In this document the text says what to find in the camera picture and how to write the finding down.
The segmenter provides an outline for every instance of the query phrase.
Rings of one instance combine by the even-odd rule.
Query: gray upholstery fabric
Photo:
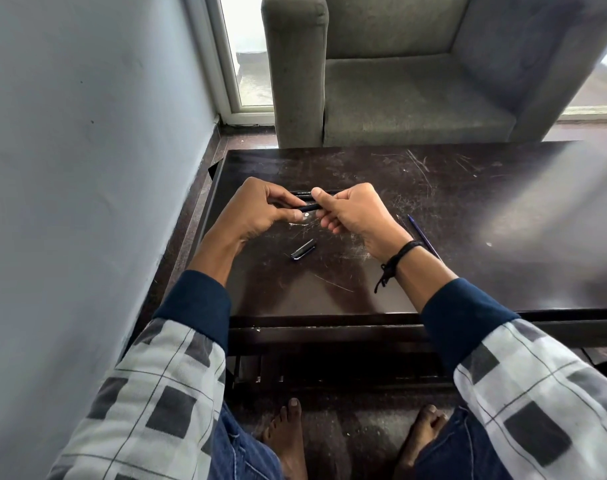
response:
[[[449,54],[326,63],[324,146],[506,141],[514,124]]]
[[[281,148],[321,146],[328,9],[325,0],[263,0]]]
[[[327,59],[449,52],[468,0],[326,0]]]
[[[607,47],[607,0],[470,0],[453,55],[536,141],[564,111]]]

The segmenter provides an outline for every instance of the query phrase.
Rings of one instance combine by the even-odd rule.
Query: table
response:
[[[194,248],[245,178],[291,190],[371,182],[443,261],[571,347],[607,346],[607,158],[583,142],[234,150],[220,162]],[[309,239],[317,248],[289,254]],[[419,315],[358,237],[277,223],[228,279],[231,353],[302,342],[412,342]]]

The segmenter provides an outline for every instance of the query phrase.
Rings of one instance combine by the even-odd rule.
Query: navy blue cuff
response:
[[[451,375],[490,332],[516,318],[519,315],[462,278],[444,285],[421,312],[432,345]]]
[[[184,271],[152,318],[193,328],[228,352],[230,297],[219,282],[199,271]]]

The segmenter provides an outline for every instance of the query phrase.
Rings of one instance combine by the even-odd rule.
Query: blue pen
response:
[[[428,241],[428,238],[426,237],[426,235],[423,233],[423,231],[420,229],[420,227],[415,222],[415,219],[413,219],[410,214],[408,214],[408,220],[411,222],[411,225],[415,228],[415,231],[417,231],[417,233],[421,236],[421,240],[424,242],[424,244],[426,244],[428,251],[433,253],[433,255],[437,259],[439,259],[441,262],[443,262],[442,258],[439,257],[435,248],[432,247],[432,244],[430,244],[430,241]]]

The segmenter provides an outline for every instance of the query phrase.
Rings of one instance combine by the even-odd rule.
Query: hand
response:
[[[315,187],[313,198],[323,207],[316,214],[322,227],[335,234],[345,230],[359,234],[370,255],[382,263],[412,241],[412,236],[393,219],[371,184],[355,185],[335,196]]]
[[[236,191],[212,226],[209,234],[217,239],[243,243],[266,232],[276,221],[299,222],[304,215],[297,209],[278,209],[268,200],[280,201],[290,207],[300,207],[306,202],[295,197],[280,185],[249,177]]]

